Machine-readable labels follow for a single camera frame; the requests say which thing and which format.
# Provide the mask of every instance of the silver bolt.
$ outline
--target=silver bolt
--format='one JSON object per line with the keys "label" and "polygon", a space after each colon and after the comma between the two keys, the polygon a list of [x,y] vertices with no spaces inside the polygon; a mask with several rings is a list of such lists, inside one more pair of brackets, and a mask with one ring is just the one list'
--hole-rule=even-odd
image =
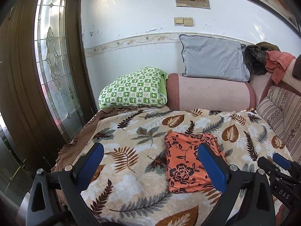
{"label": "silver bolt", "polygon": [[263,175],[265,172],[263,169],[258,169],[259,174]]}
{"label": "silver bolt", "polygon": [[65,171],[71,171],[72,170],[72,166],[71,165],[67,165],[67,166],[65,166]]}
{"label": "silver bolt", "polygon": [[237,166],[236,165],[230,165],[230,170],[237,171]]}
{"label": "silver bolt", "polygon": [[41,175],[43,172],[44,172],[43,168],[39,168],[39,169],[37,170],[37,174],[38,174],[38,175]]}

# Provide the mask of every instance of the stained glass window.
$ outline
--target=stained glass window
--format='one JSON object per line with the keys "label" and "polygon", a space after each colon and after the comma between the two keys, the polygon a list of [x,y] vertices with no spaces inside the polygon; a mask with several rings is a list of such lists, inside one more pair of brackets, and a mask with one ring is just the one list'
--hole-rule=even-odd
{"label": "stained glass window", "polygon": [[9,211],[16,216],[22,200],[33,184],[27,170],[12,149],[13,139],[0,113],[0,198],[6,201]]}
{"label": "stained glass window", "polygon": [[66,0],[38,0],[35,53],[41,86],[66,142],[85,124],[70,72],[65,36]]}

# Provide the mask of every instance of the wall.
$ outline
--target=wall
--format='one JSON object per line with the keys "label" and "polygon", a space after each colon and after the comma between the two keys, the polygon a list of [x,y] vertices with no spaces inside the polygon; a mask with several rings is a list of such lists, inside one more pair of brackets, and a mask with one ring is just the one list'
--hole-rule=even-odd
{"label": "wall", "polygon": [[[298,56],[301,39],[284,22],[249,0],[209,0],[211,9],[176,7],[175,0],[82,0],[84,48],[122,38],[165,32],[217,34],[251,43],[268,41]],[[174,26],[174,17],[193,17],[194,27]],[[179,50],[169,44],[138,45],[87,56],[95,99],[114,78],[143,66],[183,69]]]}

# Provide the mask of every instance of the gray pillow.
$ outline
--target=gray pillow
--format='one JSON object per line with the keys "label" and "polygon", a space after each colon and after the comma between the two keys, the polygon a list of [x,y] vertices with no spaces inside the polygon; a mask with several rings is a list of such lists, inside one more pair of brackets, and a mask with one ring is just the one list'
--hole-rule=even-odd
{"label": "gray pillow", "polygon": [[247,82],[250,73],[243,63],[238,42],[204,36],[180,35],[184,76]]}

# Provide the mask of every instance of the green checkered pillow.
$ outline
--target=green checkered pillow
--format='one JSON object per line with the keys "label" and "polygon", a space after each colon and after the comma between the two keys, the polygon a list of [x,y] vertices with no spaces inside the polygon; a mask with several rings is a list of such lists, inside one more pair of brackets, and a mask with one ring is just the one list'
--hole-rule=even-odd
{"label": "green checkered pillow", "polygon": [[153,67],[118,77],[100,92],[99,107],[163,106],[167,102],[167,78],[164,71]]}

